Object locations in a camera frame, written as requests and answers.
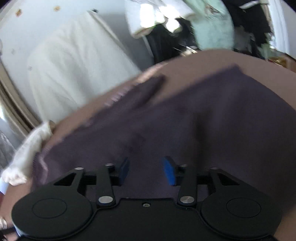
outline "dark purple cloth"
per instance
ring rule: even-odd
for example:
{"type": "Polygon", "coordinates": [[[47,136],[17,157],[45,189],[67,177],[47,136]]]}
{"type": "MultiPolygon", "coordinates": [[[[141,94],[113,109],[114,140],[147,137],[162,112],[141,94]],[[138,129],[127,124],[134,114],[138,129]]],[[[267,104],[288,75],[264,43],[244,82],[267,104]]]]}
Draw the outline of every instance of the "dark purple cloth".
{"type": "MultiPolygon", "coordinates": [[[[157,77],[137,85],[54,146],[44,157],[45,183],[75,167],[96,170],[128,157],[130,171],[114,188],[117,198],[176,198],[178,188],[163,172],[162,158],[171,156],[199,170],[219,167],[274,197],[284,210],[295,204],[291,106],[236,66],[150,104],[163,82],[157,77]]],[[[35,184],[43,184],[38,176],[35,184]]]]}

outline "purple fabric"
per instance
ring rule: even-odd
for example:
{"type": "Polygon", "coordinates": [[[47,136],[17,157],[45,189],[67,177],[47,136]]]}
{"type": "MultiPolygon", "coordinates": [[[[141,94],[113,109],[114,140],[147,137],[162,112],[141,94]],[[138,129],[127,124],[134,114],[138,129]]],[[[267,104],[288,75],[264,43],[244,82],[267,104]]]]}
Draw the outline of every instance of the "purple fabric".
{"type": "Polygon", "coordinates": [[[151,105],[164,82],[151,78],[98,112],[44,157],[34,183],[65,172],[131,161],[117,198],[176,197],[162,158],[205,170],[219,167],[274,197],[286,211],[296,198],[296,112],[274,92],[233,67],[151,105]]]}

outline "screw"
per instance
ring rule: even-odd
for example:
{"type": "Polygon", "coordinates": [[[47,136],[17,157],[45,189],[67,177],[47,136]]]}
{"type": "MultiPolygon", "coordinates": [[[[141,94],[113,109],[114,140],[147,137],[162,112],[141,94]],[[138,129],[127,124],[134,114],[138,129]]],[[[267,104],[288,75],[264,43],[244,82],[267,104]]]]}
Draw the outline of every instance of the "screw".
{"type": "Polygon", "coordinates": [[[111,203],[112,201],[113,201],[113,197],[110,197],[110,196],[101,196],[99,198],[99,202],[103,204],[111,203]]]}
{"type": "Polygon", "coordinates": [[[185,204],[193,203],[194,202],[194,197],[183,196],[183,197],[180,198],[180,202],[185,203],[185,204]]]}
{"type": "Polygon", "coordinates": [[[150,203],[143,203],[143,207],[150,207],[151,206],[151,204],[150,203]]]}

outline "silver screw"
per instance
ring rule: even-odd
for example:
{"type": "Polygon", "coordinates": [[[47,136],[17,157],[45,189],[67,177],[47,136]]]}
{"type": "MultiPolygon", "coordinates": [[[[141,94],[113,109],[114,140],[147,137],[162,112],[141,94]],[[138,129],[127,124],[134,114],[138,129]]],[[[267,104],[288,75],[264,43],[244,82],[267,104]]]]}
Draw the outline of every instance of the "silver screw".
{"type": "Polygon", "coordinates": [[[103,204],[111,203],[112,201],[113,201],[113,197],[110,197],[110,196],[101,196],[99,198],[99,202],[103,204]]]}
{"type": "Polygon", "coordinates": [[[180,202],[188,204],[188,203],[193,203],[194,202],[194,197],[191,196],[183,196],[180,198],[180,202]]]}
{"type": "Polygon", "coordinates": [[[143,207],[150,207],[151,204],[150,203],[143,203],[143,207]]]}

